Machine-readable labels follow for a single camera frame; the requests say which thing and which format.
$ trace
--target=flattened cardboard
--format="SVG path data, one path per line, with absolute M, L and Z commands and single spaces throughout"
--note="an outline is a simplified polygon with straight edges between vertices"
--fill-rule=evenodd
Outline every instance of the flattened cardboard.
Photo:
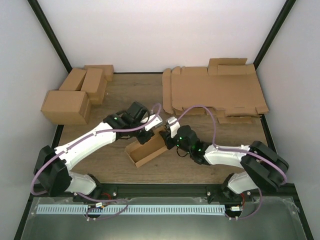
M 124 151 L 137 168 L 168 150 L 165 141 L 159 134 L 161 130 L 164 130 L 164 127 L 155 129 L 154 136 L 143 145 L 138 141 L 134 141 L 126 146 Z
M 226 117 L 225 111 L 217 111 L 213 108 L 209 108 L 209 111 L 216 117 L 219 124 L 252 124 L 252 117 L 240 116 L 240 117 Z
M 174 110 L 174 113 L 175 113 L 176 115 L 181 115 L 184 111 L 185 111 L 185 109 L 183 109 L 183 111 L 175 109 L 175 110 Z M 205 110 L 204 108 L 202 108 L 202 107 L 195 107 L 195 108 L 190 109 L 190 110 L 186 113 L 186 115 L 202 115 L 202 114 L 205 114 L 205 113 L 206 113 L 206 110 Z
M 113 65 L 85 65 L 84 69 L 88 70 L 90 68 L 103 69 L 104 77 L 108 82 L 111 82 L 114 78 L 114 66 Z
M 91 102 L 84 91 L 49 91 L 41 108 L 43 115 L 57 125 L 85 125 L 90 110 Z
M 80 91 L 82 84 L 84 83 L 87 70 L 73 68 L 69 75 L 66 77 L 60 91 Z
M 88 94 L 92 105 L 101 105 L 107 87 L 104 71 L 100 68 L 88 68 L 81 91 Z
M 246 58 L 212 58 L 208 68 L 178 66 L 171 73 L 166 69 L 162 76 L 164 110 L 180 114 L 201 104 L 224 111 L 221 122 L 237 123 L 249 121 L 229 117 L 258 117 L 267 113 L 255 67 L 245 65 L 246 61 Z

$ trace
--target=white panel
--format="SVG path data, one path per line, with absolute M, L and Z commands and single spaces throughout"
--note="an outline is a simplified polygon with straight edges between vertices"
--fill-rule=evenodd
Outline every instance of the white panel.
M 84 215 L 89 205 L 39 204 L 36 214 Z M 112 204 L 103 209 L 93 209 L 88 214 L 114 215 L 126 205 Z M 121 215 L 220 215 L 225 216 L 225 205 L 129 205 Z
M 320 239 L 319 9 L 320 1 L 297 1 L 258 68 L 266 119 L 314 239 Z
M 40 0 L 74 67 L 116 72 L 252 63 L 285 0 Z
M 27 1 L 1 1 L 0 32 L 0 238 L 12 240 L 56 130 L 40 109 L 67 73 Z

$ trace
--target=wooden table surface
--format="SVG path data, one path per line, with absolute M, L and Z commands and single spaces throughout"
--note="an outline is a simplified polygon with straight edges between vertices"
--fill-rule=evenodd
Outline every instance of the wooden table surface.
M 138 101 L 148 108 L 162 103 L 161 74 L 115 74 L 108 82 L 102 105 L 92 106 L 88 125 L 65 125 L 60 145 L 71 142 L 98 125 L 107 115 L 127 109 Z M 170 115 L 161 111 L 165 121 Z M 190 125 L 198 137 L 211 142 L 213 123 L 208 115 L 187 115 L 180 125 Z M 216 143 L 221 146 L 250 145 L 258 140 L 266 143 L 258 118 L 252 124 L 218 124 Z M 220 184 L 230 173 L 243 169 L 226 165 L 198 165 L 192 159 L 179 157 L 176 150 L 168 150 L 140 168 L 136 168 L 124 152 L 126 145 L 135 139 L 118 140 L 104 146 L 83 159 L 73 172 L 93 174 L 102 183 L 171 183 L 171 184 Z

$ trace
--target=cardboard flap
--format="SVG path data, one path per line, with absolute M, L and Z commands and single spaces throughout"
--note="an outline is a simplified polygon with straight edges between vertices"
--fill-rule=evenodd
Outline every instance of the cardboard flap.
M 175 109 L 174 112 L 176 115 L 181 115 L 185 110 L 187 109 L 187 107 L 183 107 L 183 110 L 177 110 Z M 195 107 L 190 109 L 186 115 L 202 115 L 205 114 L 206 110 L 202 107 Z
M 208 69 L 205 66 L 184 66 L 181 68 L 181 75 L 207 76 Z
M 245 65 L 247 58 L 210 58 L 209 66 L 214 65 Z
M 209 65 L 208 74 L 210 76 L 218 75 L 218 65 Z
M 245 75 L 246 65 L 218 65 L 218 75 Z
M 255 65 L 253 64 L 246 65 L 246 74 L 255 74 L 255 73 L 256 73 Z
M 169 114 L 174 113 L 171 102 L 171 69 L 167 68 L 162 74 L 162 107 Z
M 269 108 L 267 106 L 257 106 L 255 109 L 258 114 L 266 114 L 269 112 Z
M 235 107 L 224 112 L 226 117 L 256 117 L 256 108 Z
M 180 75 L 180 74 L 181 74 L 181 67 L 176 66 L 174 69 L 172 69 L 171 74 L 173 74 L 173 75 Z

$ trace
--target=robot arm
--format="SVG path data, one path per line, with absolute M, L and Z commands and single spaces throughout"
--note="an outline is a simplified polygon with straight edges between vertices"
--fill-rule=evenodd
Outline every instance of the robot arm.
M 284 173 L 289 168 L 285 160 L 260 141 L 239 147 L 203 142 L 189 125 L 180 126 L 175 117 L 166 121 L 165 131 L 161 131 L 160 134 L 168 149 L 177 147 L 185 151 L 197 164 L 222 164 L 243 168 L 245 172 L 229 175 L 222 184 L 221 191 L 229 199 L 256 188 L 266 192 L 276 192 L 284 181 L 279 171 L 261 162 L 251 153 L 267 159 Z
M 100 196 L 97 187 L 100 185 L 99 181 L 91 174 L 72 172 L 72 168 L 94 151 L 123 137 L 136 137 L 141 144 L 146 143 L 154 135 L 152 128 L 162 124 L 162 119 L 159 116 L 155 117 L 155 114 L 150 115 L 145 106 L 134 102 L 128 110 L 107 116 L 97 127 L 74 141 L 55 149 L 49 146 L 42 148 L 34 174 L 47 161 L 58 155 L 58 158 L 38 176 L 41 185 L 51 197 L 63 192 Z

